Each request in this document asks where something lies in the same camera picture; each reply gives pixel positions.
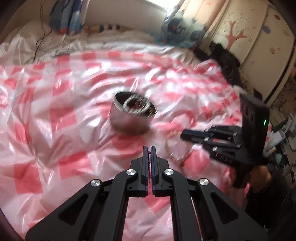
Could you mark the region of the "person's right hand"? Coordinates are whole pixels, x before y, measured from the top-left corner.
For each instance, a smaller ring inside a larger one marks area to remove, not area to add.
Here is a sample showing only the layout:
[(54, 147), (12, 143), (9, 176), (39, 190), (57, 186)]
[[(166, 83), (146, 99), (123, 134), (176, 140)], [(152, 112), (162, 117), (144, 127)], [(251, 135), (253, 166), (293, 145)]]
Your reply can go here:
[(271, 180), (267, 166), (255, 166), (249, 173), (249, 184), (254, 191), (261, 191)]

